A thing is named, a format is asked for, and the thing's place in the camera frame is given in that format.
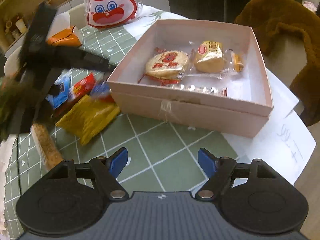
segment cardboard box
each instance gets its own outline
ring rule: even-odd
[[[185,85],[227,87],[220,97],[161,87],[145,77],[146,62],[156,47],[190,53],[202,41],[221,42],[224,49],[244,53],[241,77],[184,77]],[[200,20],[158,20],[135,43],[108,79],[112,96],[124,113],[183,125],[254,137],[273,109],[263,58],[250,27]]]

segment gray ribbed panel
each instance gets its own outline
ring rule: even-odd
[[[189,192],[136,192],[113,203],[92,227],[72,236],[44,238],[26,233],[21,240],[306,240],[300,233],[277,237],[250,235],[234,228],[211,203]]]

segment cartoon face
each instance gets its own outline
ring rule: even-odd
[[[134,0],[89,0],[88,24],[96,27],[112,27],[135,17]]]

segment wooden floor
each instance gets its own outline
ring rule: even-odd
[[[309,213],[301,233],[311,240],[320,240],[320,123],[308,127],[316,140],[316,148],[295,187],[307,198]]]

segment metal screw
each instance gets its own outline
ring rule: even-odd
[[[110,193],[110,196],[113,198],[123,198],[125,196],[125,192],[123,190],[114,190]]]
[[[200,198],[212,198],[213,192],[211,190],[201,190],[198,192]]]

